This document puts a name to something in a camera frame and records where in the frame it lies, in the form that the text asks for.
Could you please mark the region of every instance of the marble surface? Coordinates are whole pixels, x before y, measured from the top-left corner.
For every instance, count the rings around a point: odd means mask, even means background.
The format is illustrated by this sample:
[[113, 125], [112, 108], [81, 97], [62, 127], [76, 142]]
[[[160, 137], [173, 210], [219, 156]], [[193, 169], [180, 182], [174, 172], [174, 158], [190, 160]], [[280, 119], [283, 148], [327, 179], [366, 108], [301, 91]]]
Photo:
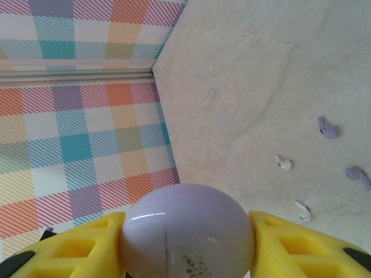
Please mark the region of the marble surface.
[[370, 1], [190, 0], [154, 72], [182, 182], [371, 251]]

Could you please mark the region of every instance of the colorful plaid pattern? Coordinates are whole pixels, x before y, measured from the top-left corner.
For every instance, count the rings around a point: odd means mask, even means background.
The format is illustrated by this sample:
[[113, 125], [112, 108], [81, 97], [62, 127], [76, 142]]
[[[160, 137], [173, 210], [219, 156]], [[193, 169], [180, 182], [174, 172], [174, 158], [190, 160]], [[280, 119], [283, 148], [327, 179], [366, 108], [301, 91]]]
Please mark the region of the colorful plaid pattern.
[[[0, 71], [141, 67], [157, 59], [187, 0], [1, 0]], [[19, 60], [42, 60], [24, 66]], [[57, 60], [67, 60], [57, 64]], [[82, 64], [80, 60], [91, 60]], [[134, 61], [146, 61], [144, 64]]]
[[154, 82], [0, 89], [0, 99], [0, 261], [46, 226], [127, 211], [179, 182]]

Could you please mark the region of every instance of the plaid wallpaper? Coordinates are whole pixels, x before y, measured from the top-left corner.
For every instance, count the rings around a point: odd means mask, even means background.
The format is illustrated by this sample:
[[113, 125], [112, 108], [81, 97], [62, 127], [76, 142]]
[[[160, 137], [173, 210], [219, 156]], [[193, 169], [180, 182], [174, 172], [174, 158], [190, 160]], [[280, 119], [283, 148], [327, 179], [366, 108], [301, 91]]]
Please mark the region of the plaid wallpaper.
[[0, 70], [150, 68], [187, 0], [1, 0]]
[[0, 99], [0, 261], [47, 226], [127, 211], [179, 182], [154, 81], [0, 89]]

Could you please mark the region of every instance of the earbud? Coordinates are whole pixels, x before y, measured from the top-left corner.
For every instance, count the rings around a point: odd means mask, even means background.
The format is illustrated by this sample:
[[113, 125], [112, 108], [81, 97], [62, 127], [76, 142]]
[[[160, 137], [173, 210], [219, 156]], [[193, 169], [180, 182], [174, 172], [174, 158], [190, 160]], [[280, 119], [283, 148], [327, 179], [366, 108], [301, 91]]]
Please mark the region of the earbud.
[[339, 128], [328, 125], [324, 117], [318, 118], [318, 126], [319, 131], [328, 139], [334, 139], [339, 135]]
[[347, 175], [347, 178], [351, 181], [360, 179], [363, 182], [363, 185], [365, 186], [366, 190], [371, 191], [371, 182], [369, 178], [367, 178], [366, 174], [362, 172], [361, 169], [357, 167], [350, 167], [345, 170], [345, 174]]
[[279, 155], [275, 156], [277, 164], [284, 170], [290, 170], [292, 167], [292, 162], [290, 160], [283, 161]]
[[299, 214], [300, 219], [303, 221], [311, 221], [312, 214], [310, 210], [307, 208], [307, 206], [298, 200], [295, 201], [295, 205], [302, 209], [301, 214]]

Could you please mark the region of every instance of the purple earbud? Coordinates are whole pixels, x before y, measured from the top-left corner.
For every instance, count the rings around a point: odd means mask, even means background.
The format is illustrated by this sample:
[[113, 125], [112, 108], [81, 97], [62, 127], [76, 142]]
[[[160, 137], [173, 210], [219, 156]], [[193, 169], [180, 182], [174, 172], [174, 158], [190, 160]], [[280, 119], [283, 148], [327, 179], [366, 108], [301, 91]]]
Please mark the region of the purple earbud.
[[347, 175], [347, 178], [350, 179], [351, 181], [361, 179], [367, 191], [371, 191], [371, 182], [369, 178], [367, 178], [366, 174], [362, 172], [361, 169], [357, 167], [350, 167], [345, 170], [345, 174]]
[[339, 134], [339, 129], [336, 126], [326, 124], [324, 117], [318, 118], [319, 131], [328, 139], [334, 139]]

